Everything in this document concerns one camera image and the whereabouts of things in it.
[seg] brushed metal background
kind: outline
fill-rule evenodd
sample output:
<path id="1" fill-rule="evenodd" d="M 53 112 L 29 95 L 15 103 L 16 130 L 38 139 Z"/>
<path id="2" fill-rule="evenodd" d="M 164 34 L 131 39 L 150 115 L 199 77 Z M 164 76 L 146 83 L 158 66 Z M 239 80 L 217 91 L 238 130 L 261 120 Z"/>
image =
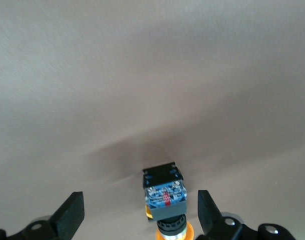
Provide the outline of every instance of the brushed metal background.
<path id="1" fill-rule="evenodd" d="M 305 0 L 0 0 L 0 228 L 83 191 L 74 239 L 155 239 L 175 161 L 251 227 L 305 240 Z"/>

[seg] orange base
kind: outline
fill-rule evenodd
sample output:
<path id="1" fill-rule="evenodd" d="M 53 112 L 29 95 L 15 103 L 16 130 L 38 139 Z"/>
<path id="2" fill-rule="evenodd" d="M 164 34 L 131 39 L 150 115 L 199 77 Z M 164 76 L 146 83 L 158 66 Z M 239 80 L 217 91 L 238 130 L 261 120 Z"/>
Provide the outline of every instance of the orange base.
<path id="1" fill-rule="evenodd" d="M 187 222 L 187 232 L 185 233 L 185 235 L 183 235 L 181 239 L 178 240 L 193 240 L 193 238 L 194 238 L 193 226 L 189 222 Z M 156 231 L 156 240 L 165 240 L 161 235 L 159 229 L 157 229 Z"/>

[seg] screw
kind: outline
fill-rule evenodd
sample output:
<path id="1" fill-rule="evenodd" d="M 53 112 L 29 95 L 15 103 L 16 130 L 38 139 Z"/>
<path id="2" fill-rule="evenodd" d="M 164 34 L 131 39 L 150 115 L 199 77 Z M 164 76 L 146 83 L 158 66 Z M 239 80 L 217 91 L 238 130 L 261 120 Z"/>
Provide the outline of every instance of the screw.
<path id="1" fill-rule="evenodd" d="M 229 226 L 234 226 L 234 225 L 235 225 L 235 221 L 232 220 L 231 218 L 226 218 L 226 219 L 224 220 L 224 222 L 225 222 L 227 225 L 229 225 Z"/>
<path id="2" fill-rule="evenodd" d="M 278 230 L 274 226 L 270 226 L 270 225 L 266 226 L 266 230 L 271 234 L 278 234 Z"/>
<path id="3" fill-rule="evenodd" d="M 40 223 L 37 223 L 31 227 L 31 230 L 37 230 L 37 229 L 40 229 L 41 227 L 42 227 L 42 225 Z"/>

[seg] silver screw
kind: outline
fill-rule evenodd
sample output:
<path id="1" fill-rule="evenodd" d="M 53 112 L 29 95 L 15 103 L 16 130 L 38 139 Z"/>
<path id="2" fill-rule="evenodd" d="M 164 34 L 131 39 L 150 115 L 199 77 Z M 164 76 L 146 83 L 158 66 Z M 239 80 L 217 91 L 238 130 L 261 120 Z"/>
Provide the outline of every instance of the silver screw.
<path id="1" fill-rule="evenodd" d="M 40 223 L 37 223 L 31 227 L 31 230 L 37 230 L 37 229 L 40 229 L 41 227 L 42 227 L 42 225 Z"/>
<path id="2" fill-rule="evenodd" d="M 235 221 L 232 220 L 231 218 L 226 218 L 226 219 L 224 220 L 224 222 L 225 222 L 227 225 L 229 225 L 229 226 L 234 226 L 234 225 L 235 225 Z"/>
<path id="3" fill-rule="evenodd" d="M 270 226 L 270 225 L 266 226 L 266 230 L 271 234 L 278 234 L 278 230 L 274 226 Z"/>

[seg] red component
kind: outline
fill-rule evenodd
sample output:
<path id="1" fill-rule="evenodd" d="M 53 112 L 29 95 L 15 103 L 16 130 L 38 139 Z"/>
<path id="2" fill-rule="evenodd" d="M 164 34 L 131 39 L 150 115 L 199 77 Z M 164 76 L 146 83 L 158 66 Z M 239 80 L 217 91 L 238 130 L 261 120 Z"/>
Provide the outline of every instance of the red component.
<path id="1" fill-rule="evenodd" d="M 164 204 L 166 206 L 170 206 L 172 203 L 171 203 L 171 198 L 169 197 L 169 193 L 167 191 L 165 191 L 163 193 L 163 200 L 164 200 Z"/>

